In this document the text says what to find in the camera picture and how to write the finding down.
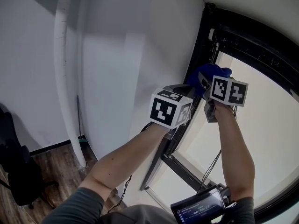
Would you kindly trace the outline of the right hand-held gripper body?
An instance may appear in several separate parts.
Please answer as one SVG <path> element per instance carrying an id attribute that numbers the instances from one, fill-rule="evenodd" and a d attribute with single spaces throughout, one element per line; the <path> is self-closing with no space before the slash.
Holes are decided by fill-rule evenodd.
<path id="1" fill-rule="evenodd" d="M 212 82 L 208 83 L 207 90 L 203 95 L 206 101 L 204 112 L 208 122 L 217 122 L 214 115 L 214 101 L 218 101 L 224 105 L 244 107 L 246 95 L 248 91 L 248 83 L 234 80 L 233 78 L 225 78 L 214 76 Z"/>

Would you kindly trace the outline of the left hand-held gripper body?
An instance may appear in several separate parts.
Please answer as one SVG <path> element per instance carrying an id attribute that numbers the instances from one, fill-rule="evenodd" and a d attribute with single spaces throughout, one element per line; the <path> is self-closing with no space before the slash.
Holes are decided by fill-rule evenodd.
<path id="1" fill-rule="evenodd" d="M 149 105 L 149 120 L 168 128 L 165 138 L 172 139 L 179 126 L 190 118 L 193 99 L 168 90 L 155 90 Z"/>

